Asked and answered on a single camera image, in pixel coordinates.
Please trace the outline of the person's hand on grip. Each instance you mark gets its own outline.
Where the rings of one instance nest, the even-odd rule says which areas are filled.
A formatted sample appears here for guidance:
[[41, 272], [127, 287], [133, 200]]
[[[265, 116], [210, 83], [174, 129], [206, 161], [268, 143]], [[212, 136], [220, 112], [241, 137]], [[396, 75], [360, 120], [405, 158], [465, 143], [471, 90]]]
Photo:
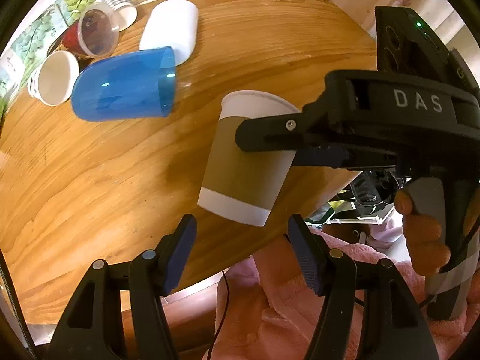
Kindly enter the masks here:
[[442, 228], [436, 218], [413, 213], [413, 201], [404, 191], [395, 195], [395, 209], [403, 216], [403, 235], [414, 271], [418, 275], [439, 273], [450, 259], [451, 252], [440, 238]]

